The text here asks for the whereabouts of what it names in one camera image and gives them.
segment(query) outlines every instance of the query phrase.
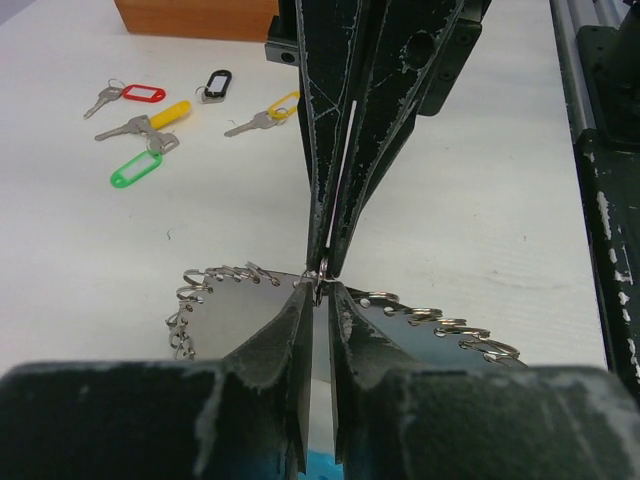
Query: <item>black key tag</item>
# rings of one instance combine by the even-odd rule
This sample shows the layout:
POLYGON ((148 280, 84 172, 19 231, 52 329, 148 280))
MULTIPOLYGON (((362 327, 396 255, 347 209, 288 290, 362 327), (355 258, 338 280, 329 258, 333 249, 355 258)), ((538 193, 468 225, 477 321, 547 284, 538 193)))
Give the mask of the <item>black key tag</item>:
POLYGON ((203 103, 222 102, 227 96, 233 75, 229 70, 216 70, 209 77, 207 86, 202 91, 203 103))

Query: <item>green key tag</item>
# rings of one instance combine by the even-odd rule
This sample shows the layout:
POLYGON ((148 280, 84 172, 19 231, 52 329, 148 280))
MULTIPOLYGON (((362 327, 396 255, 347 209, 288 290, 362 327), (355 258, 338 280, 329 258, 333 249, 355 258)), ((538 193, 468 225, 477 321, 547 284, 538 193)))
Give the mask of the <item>green key tag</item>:
POLYGON ((133 185, 147 173, 152 172, 162 163, 162 155, 145 150, 140 155, 121 166, 111 175, 111 185, 125 188, 133 185))

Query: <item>silver key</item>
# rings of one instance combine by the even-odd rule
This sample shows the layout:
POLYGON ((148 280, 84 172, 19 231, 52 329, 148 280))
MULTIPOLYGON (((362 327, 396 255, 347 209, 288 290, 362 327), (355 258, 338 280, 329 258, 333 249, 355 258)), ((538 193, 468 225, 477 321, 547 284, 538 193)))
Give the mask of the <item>silver key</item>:
POLYGON ((149 135, 149 151, 166 155, 180 145, 180 140, 173 133, 154 132, 149 135))
POLYGON ((269 112, 265 110, 264 112, 256 113, 250 122, 229 130, 224 134, 224 136, 235 137, 236 135, 240 135, 242 132, 246 132, 247 130, 253 130, 254 128, 266 129, 275 127, 277 124, 278 120, 269 115, 269 112))
POLYGON ((87 118, 90 118, 94 113, 96 113, 98 110, 100 110, 107 103, 113 102, 114 100, 119 99, 122 96, 122 91, 123 90, 124 89, 122 89, 120 87, 109 86, 109 87, 105 88, 103 91, 101 91, 98 94, 98 101, 96 102, 96 104, 93 107, 91 107, 87 111, 87 113, 84 114, 85 120, 87 118))
POLYGON ((146 115, 140 115, 139 117, 133 117, 121 127, 114 128, 113 130, 101 133, 100 135, 96 135, 95 139, 98 142, 101 142, 102 140, 105 140, 109 137, 115 137, 116 135, 123 135, 125 133, 146 133, 148 131, 147 125, 149 126, 149 128, 151 127, 151 124, 149 123, 149 117, 146 115))

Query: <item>red key tag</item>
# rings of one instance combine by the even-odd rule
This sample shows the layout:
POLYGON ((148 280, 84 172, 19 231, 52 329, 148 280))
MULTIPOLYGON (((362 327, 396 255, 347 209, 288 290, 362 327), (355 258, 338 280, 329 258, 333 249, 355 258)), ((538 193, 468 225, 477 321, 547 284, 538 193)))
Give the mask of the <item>red key tag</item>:
POLYGON ((157 103, 164 100, 167 92, 158 87, 149 87, 148 85, 128 85, 123 91, 122 96, 129 100, 137 100, 138 102, 157 103))

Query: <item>metal frame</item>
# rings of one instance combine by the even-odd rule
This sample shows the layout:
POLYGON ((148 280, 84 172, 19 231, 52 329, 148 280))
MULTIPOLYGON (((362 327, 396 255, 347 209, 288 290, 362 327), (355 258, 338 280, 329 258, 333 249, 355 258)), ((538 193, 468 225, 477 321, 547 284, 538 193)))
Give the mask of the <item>metal frame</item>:
POLYGON ((640 106, 627 84, 640 68, 638 22, 622 0, 551 0, 551 11, 607 362, 640 402, 640 106))

